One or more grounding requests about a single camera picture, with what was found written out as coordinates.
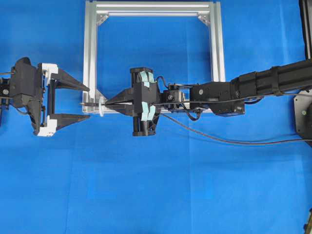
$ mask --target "aluminum frame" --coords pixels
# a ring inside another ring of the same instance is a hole
[[[220,3],[216,2],[143,2],[143,1],[86,1],[84,28],[83,84],[90,91],[83,92],[82,101],[99,103],[107,98],[97,89],[98,27],[108,17],[115,16],[185,16],[198,17],[209,29],[211,71],[213,81],[225,82],[223,35]],[[98,114],[98,106],[83,106],[84,113]],[[116,113],[105,107],[104,113]]]

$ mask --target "cable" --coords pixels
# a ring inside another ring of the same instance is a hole
[[[157,82],[158,82],[158,79],[162,79],[162,82],[163,82],[164,86],[168,89],[168,86],[166,85],[165,78],[163,76],[159,76],[159,77],[156,78]]]
[[[308,95],[308,94],[288,94],[288,93],[283,93],[282,95],[285,95],[285,96],[302,96],[302,97],[312,98],[312,95]],[[152,105],[160,106],[160,105],[183,104],[183,103],[226,103],[226,102],[233,102],[233,101],[242,101],[242,100],[251,99],[251,98],[261,98],[262,99],[264,97],[271,97],[271,96],[275,96],[275,95],[274,94],[254,95],[254,96],[241,97],[241,98],[236,98],[236,99],[231,99],[231,100],[224,100],[224,101],[163,102],[163,103],[152,103]]]
[[[2,72],[2,73],[0,73],[0,76],[12,75],[12,74],[15,74],[15,72]]]
[[[224,101],[180,101],[180,102],[163,102],[163,103],[152,103],[152,105],[160,106],[160,105],[170,105],[170,104],[183,104],[183,103],[225,103],[225,102],[233,102],[233,101],[241,101],[249,98],[263,98],[268,96],[275,96],[274,94],[265,94],[265,95],[254,95],[249,97],[236,98],[231,100]]]
[[[274,145],[274,144],[282,144],[282,143],[292,143],[292,142],[299,142],[299,141],[312,141],[312,139],[290,139],[290,140],[280,140],[280,141],[272,141],[272,142],[247,142],[247,141],[233,141],[233,140],[224,140],[224,139],[220,139],[205,133],[202,133],[198,130],[195,130],[193,128],[190,128],[186,125],[184,125],[183,123],[177,121],[174,118],[171,118],[170,116],[160,113],[161,115],[165,116],[166,118],[170,119],[171,121],[173,121],[174,123],[180,125],[181,127],[185,128],[186,130],[189,130],[191,132],[194,132],[196,134],[202,135],[204,137],[207,137],[209,139],[212,140],[216,140],[216,141],[220,141],[226,144],[234,144],[234,145],[250,145],[250,146],[261,146],[261,145]]]
[[[255,100],[255,101],[246,101],[245,104],[247,105],[253,105],[253,104],[256,104],[258,102],[260,102],[263,98],[259,98],[258,100]]]
[[[183,106],[183,109],[186,111],[186,114],[187,114],[188,118],[189,118],[191,121],[197,121],[197,120],[199,120],[200,115],[201,115],[201,112],[197,112],[197,113],[196,113],[196,118],[194,118],[193,116],[191,116],[190,111],[186,108],[186,106],[185,106],[184,104],[182,104],[182,106]]]

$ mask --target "blue surface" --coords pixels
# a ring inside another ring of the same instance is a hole
[[[84,1],[2,1],[0,71],[29,56],[83,70]],[[227,80],[304,59],[297,0],[221,1]],[[98,86],[130,86],[129,68],[168,82],[210,80],[208,33],[196,19],[109,18],[99,30]],[[57,111],[80,113],[81,93],[58,91]],[[240,140],[297,137],[291,97],[269,97],[244,116],[183,123]],[[13,108],[0,128],[0,232],[302,233],[312,207],[312,149],[211,142],[162,118],[132,137],[132,120],[92,116],[52,138],[32,135]]]

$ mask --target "black cable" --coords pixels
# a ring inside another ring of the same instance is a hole
[[[2,72],[2,73],[0,73],[0,76],[12,75],[12,74],[15,74],[15,72]]]
[[[164,86],[168,89],[168,86],[166,85],[165,78],[163,76],[159,76],[159,77],[156,78],[157,82],[158,82],[158,79],[162,79],[162,82],[163,82]]]
[[[288,93],[283,93],[282,95],[286,96],[301,96],[301,97],[309,97],[312,98],[312,95],[308,94],[288,94]],[[170,104],[183,104],[183,103],[226,103],[226,102],[233,102],[233,101],[242,101],[246,99],[251,99],[251,98],[264,98],[264,97],[271,97],[275,96],[274,94],[265,94],[265,95],[254,95],[254,96],[249,96],[249,97],[241,97],[241,98],[236,98],[236,99],[231,99],[231,100],[224,100],[224,101],[180,101],[180,102],[163,102],[163,103],[152,103],[152,105],[160,106],[160,105],[170,105]]]
[[[253,104],[256,104],[256,103],[260,102],[262,99],[263,99],[263,98],[260,98],[260,99],[255,100],[255,101],[246,101],[245,104],[247,104],[247,105],[253,105]]]
[[[217,138],[217,137],[214,137],[214,136],[202,133],[202,132],[200,132],[198,130],[195,130],[193,128],[190,128],[190,127],[184,125],[183,123],[177,121],[176,119],[171,118],[170,116],[168,116],[166,114],[163,114],[163,113],[160,113],[160,114],[165,116],[166,118],[170,119],[174,123],[180,125],[181,127],[191,131],[191,132],[197,133],[197,134],[202,135],[204,137],[207,137],[209,139],[220,141],[220,142],[223,142],[223,143],[226,143],[226,144],[261,146],[261,145],[274,145],[274,144],[282,144],[282,143],[292,143],[292,142],[299,142],[299,141],[312,141],[312,139],[290,139],[290,140],[280,140],[280,141],[272,141],[272,142],[247,142],[247,141],[224,140],[224,139],[220,139],[220,138]]]
[[[191,116],[190,111],[186,108],[186,106],[185,106],[184,104],[182,104],[182,106],[183,106],[183,109],[186,111],[186,114],[187,114],[188,118],[189,118],[191,121],[197,121],[197,120],[199,120],[200,115],[201,115],[201,112],[197,112],[197,113],[196,113],[196,118],[194,118],[193,116]]]
[[[163,102],[163,103],[152,103],[152,105],[160,106],[160,105],[170,105],[170,104],[183,104],[183,103],[225,103],[225,102],[233,102],[233,101],[241,101],[250,98],[263,98],[268,96],[275,96],[274,94],[266,94],[266,95],[254,95],[249,97],[236,98],[231,100],[224,101],[180,101],[180,102]]]

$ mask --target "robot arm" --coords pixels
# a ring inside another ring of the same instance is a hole
[[[130,72],[132,87],[108,100],[105,106],[133,117],[134,136],[156,133],[161,108],[187,113],[191,120],[198,120],[205,109],[211,109],[219,116],[230,117],[245,114],[245,104],[257,103],[265,96],[281,96],[285,91],[312,86],[310,59],[241,75],[230,82],[170,84],[163,93],[159,91],[151,69],[133,68]],[[189,100],[183,93],[186,89],[190,92]]]

